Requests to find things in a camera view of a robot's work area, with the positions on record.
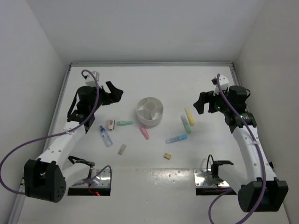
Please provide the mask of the yellow highlighter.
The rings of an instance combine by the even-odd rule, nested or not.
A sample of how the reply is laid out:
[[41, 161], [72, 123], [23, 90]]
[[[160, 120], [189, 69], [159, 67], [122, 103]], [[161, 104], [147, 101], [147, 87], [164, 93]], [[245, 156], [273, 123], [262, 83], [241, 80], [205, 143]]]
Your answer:
[[192, 116], [191, 110], [189, 108], [185, 108], [185, 113], [186, 113], [187, 119], [189, 121], [189, 124], [191, 126], [193, 126], [195, 124], [195, 122], [194, 122], [194, 118]]

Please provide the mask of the green highlighter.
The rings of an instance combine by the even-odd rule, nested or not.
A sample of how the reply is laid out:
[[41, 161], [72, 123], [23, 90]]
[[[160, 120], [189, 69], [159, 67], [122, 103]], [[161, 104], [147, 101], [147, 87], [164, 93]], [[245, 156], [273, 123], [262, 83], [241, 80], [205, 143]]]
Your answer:
[[182, 120], [182, 123], [183, 123], [183, 126], [184, 126], [184, 129], [185, 129], [186, 133], [190, 134], [191, 133], [191, 129], [190, 129], [190, 126], [189, 126], [189, 123], [187, 121], [186, 116], [184, 114], [181, 114], [180, 118]]
[[132, 125], [133, 121], [130, 120], [119, 120], [117, 121], [117, 126], [128, 126], [128, 125]]

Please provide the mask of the blue highlighter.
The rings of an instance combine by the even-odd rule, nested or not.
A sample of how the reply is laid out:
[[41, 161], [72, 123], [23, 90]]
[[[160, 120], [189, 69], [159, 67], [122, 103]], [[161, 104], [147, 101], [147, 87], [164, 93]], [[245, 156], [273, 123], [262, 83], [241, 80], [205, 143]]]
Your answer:
[[179, 136], [176, 136], [176, 137], [172, 137], [172, 138], [166, 139], [165, 143], [166, 144], [171, 144], [171, 143], [182, 141], [182, 140], [186, 140], [186, 139], [187, 139], [187, 135], [186, 134], [182, 134], [182, 135], [179, 135]]

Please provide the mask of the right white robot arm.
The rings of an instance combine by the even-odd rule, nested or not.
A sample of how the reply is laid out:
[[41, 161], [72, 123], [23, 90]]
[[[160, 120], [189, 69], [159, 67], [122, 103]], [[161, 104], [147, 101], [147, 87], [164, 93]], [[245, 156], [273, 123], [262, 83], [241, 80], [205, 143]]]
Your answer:
[[246, 100], [249, 96], [248, 89], [233, 85], [225, 89], [222, 95], [215, 94], [214, 91], [201, 92], [193, 106], [198, 114], [202, 114], [204, 105], [208, 103], [209, 113], [224, 114], [225, 122], [239, 146], [245, 163], [247, 174], [242, 175], [231, 161], [213, 161], [211, 177], [229, 184], [237, 194], [238, 203], [244, 212], [249, 212], [258, 201], [265, 180], [265, 192], [256, 211], [276, 212], [285, 199], [288, 185], [286, 181], [277, 178], [259, 144], [255, 118], [252, 113], [246, 111]]

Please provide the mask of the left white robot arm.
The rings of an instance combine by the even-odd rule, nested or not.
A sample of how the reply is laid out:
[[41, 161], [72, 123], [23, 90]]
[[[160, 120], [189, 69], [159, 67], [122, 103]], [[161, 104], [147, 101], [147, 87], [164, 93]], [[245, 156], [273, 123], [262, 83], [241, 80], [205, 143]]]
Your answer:
[[94, 163], [70, 155], [76, 143], [89, 131], [102, 105], [118, 103], [123, 91], [110, 81], [110, 92], [103, 87], [81, 86], [67, 113], [61, 136], [58, 136], [35, 160], [24, 166], [24, 190], [27, 197], [58, 203], [68, 188], [90, 178]]

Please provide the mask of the white round divided organizer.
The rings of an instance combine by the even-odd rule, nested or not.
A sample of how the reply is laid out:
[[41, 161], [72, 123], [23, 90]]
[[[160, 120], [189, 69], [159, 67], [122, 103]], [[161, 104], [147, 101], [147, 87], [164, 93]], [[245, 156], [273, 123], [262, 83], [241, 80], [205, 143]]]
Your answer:
[[136, 115], [139, 122], [147, 127], [158, 125], [164, 113], [162, 102], [154, 97], [141, 99], [136, 106]]

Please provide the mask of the pink highlighter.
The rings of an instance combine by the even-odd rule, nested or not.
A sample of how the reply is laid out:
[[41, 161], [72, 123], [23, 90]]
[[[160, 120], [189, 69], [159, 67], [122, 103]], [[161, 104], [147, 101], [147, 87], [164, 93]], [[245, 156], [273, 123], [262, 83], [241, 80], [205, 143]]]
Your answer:
[[140, 127], [140, 131], [141, 131], [141, 133], [143, 134], [143, 136], [145, 137], [146, 140], [150, 139], [150, 136], [149, 136], [149, 134], [148, 134], [148, 132], [147, 132], [147, 130], [146, 130], [145, 127], [141, 126]]

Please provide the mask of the clear blue-cap bottle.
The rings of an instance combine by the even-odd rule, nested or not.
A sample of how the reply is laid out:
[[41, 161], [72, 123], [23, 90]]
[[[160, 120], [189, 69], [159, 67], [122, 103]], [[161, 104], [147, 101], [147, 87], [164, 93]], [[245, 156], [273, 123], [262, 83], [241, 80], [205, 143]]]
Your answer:
[[103, 126], [100, 126], [100, 134], [101, 134], [101, 137], [102, 137], [105, 145], [107, 147], [111, 147], [113, 145], [113, 142]]

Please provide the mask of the beige eraser left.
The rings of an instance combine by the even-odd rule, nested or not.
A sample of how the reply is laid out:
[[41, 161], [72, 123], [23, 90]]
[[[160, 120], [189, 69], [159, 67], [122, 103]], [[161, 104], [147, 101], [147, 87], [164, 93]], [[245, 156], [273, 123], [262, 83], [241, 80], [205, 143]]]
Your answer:
[[122, 155], [125, 149], [126, 149], [126, 145], [122, 144], [121, 147], [120, 147], [120, 149], [119, 149], [119, 151], [118, 151], [118, 154]]

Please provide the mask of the tan eraser right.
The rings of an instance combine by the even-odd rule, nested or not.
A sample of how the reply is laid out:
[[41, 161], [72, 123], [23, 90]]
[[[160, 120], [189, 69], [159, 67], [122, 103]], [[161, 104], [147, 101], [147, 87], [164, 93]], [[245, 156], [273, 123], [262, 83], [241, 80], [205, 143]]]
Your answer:
[[167, 160], [170, 160], [170, 159], [171, 159], [171, 155], [168, 154], [168, 153], [165, 153], [165, 154], [163, 155], [163, 157], [164, 157], [165, 159], [167, 159]]

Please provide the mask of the aluminium frame rail right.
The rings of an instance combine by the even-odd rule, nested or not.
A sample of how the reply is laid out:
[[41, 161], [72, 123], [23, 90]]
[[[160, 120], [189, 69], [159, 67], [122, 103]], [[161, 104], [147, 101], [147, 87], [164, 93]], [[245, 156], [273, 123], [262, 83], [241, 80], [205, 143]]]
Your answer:
[[236, 71], [235, 65], [233, 63], [230, 65], [230, 71], [231, 71], [231, 75], [232, 75], [234, 84], [238, 85], [238, 86], [242, 86], [242, 83], [241, 83], [238, 73]]

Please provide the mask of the aluminium frame rail back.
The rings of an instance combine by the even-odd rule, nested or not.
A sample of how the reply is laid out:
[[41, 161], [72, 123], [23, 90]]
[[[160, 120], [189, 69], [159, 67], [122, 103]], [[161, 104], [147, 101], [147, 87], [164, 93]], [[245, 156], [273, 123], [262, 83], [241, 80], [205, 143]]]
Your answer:
[[211, 66], [233, 67], [230, 62], [75, 62], [71, 67]]

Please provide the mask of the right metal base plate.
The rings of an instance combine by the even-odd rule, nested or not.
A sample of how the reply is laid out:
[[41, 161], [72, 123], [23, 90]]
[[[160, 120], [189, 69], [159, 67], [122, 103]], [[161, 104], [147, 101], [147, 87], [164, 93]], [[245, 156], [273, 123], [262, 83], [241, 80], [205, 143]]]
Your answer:
[[229, 184], [226, 181], [218, 181], [213, 179], [211, 175], [208, 174], [206, 169], [194, 169], [194, 182], [195, 187], [199, 188], [229, 188]]

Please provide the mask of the metal base plate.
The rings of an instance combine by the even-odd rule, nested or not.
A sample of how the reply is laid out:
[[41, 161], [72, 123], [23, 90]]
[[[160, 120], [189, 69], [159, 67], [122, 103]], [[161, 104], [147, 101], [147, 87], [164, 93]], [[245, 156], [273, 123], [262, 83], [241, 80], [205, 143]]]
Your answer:
[[80, 184], [80, 185], [72, 185], [73, 188], [110, 188], [111, 183], [111, 171], [109, 168], [103, 170], [100, 174], [98, 174], [90, 183]]
[[194, 169], [194, 182], [195, 187], [199, 188], [229, 188], [229, 184], [226, 181], [218, 181], [213, 179], [211, 175], [208, 174], [206, 169]]

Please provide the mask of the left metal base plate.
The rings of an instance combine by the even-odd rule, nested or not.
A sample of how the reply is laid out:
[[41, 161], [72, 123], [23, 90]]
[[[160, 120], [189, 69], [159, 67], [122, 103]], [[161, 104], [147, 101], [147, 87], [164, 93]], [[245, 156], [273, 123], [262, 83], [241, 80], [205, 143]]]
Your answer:
[[73, 188], [110, 188], [111, 183], [111, 171], [109, 168], [103, 170], [100, 174], [98, 174], [90, 183], [80, 184], [80, 185], [72, 185]]

